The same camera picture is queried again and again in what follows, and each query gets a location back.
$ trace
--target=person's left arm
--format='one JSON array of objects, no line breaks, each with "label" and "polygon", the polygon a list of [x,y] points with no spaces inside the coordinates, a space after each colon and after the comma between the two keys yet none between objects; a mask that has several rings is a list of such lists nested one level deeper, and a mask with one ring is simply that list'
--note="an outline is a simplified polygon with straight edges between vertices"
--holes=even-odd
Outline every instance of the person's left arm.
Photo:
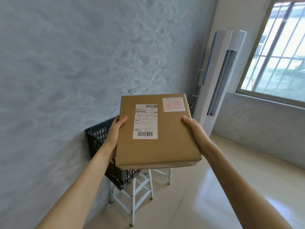
[{"label": "person's left arm", "polygon": [[36,229],[83,228],[109,162],[115,155],[119,128],[127,117],[113,120],[107,139],[69,189],[44,216]]}]

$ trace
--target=package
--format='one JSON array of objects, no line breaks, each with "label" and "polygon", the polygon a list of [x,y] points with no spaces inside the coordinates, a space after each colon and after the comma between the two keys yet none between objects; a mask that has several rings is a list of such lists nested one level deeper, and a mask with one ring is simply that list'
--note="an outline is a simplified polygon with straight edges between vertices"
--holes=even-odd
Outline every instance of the package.
[{"label": "package", "polygon": [[191,117],[185,94],[122,96],[116,166],[155,169],[195,165],[200,150],[182,116]]}]

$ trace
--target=lower gray wall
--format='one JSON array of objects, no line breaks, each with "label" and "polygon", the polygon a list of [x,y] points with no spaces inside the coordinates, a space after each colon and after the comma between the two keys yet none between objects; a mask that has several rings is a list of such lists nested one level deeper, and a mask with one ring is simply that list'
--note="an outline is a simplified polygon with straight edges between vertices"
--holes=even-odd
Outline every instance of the lower gray wall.
[{"label": "lower gray wall", "polygon": [[0,0],[0,228],[41,220],[89,162],[83,130],[128,89],[191,96],[216,2]]},{"label": "lower gray wall", "polygon": [[305,109],[227,92],[212,133],[305,169]]}]

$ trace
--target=forearm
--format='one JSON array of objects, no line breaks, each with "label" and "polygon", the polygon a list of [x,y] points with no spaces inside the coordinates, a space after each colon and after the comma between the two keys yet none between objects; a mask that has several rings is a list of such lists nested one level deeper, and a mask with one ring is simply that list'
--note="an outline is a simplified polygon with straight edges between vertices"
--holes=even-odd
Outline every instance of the forearm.
[{"label": "forearm", "polygon": [[83,228],[111,154],[106,145],[102,146],[36,228]]},{"label": "forearm", "polygon": [[244,180],[216,145],[209,143],[205,149],[205,157],[243,228],[292,228],[277,210]]}]

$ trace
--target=window frame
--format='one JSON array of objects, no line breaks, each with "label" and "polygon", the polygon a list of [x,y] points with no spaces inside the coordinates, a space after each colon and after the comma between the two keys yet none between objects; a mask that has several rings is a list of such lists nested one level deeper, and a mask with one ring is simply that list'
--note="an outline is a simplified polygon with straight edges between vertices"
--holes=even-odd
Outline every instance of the window frame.
[{"label": "window frame", "polygon": [[260,99],[265,99],[265,100],[271,100],[271,101],[276,101],[279,103],[285,103],[285,104],[289,104],[289,105],[293,105],[293,106],[297,106],[297,107],[302,107],[305,108],[305,102],[303,101],[299,101],[299,100],[292,100],[292,99],[288,99],[288,98],[284,98],[284,97],[279,97],[279,96],[273,96],[273,95],[269,95],[269,94],[264,94],[264,93],[260,93],[260,92],[255,92],[255,91],[249,91],[249,90],[245,90],[242,89],[242,84],[246,78],[248,69],[250,68],[252,59],[255,55],[255,52],[257,50],[257,47],[259,45],[259,42],[261,40],[261,37],[264,33],[265,27],[267,25],[267,22],[269,20],[269,16],[271,14],[271,11],[273,9],[273,6],[275,3],[279,3],[279,2],[302,2],[305,0],[270,0],[269,6],[267,7],[266,13],[264,15],[264,18],[262,20],[260,29],[257,33],[257,36],[255,38],[253,47],[251,49],[250,55],[248,57],[248,60],[246,62],[245,68],[242,72],[242,76],[240,77],[239,83],[237,85],[237,89],[236,89],[236,93],[238,94],[243,94],[243,95],[247,95],[247,96],[252,96],[252,97],[256,97],[256,98],[260,98]]}]

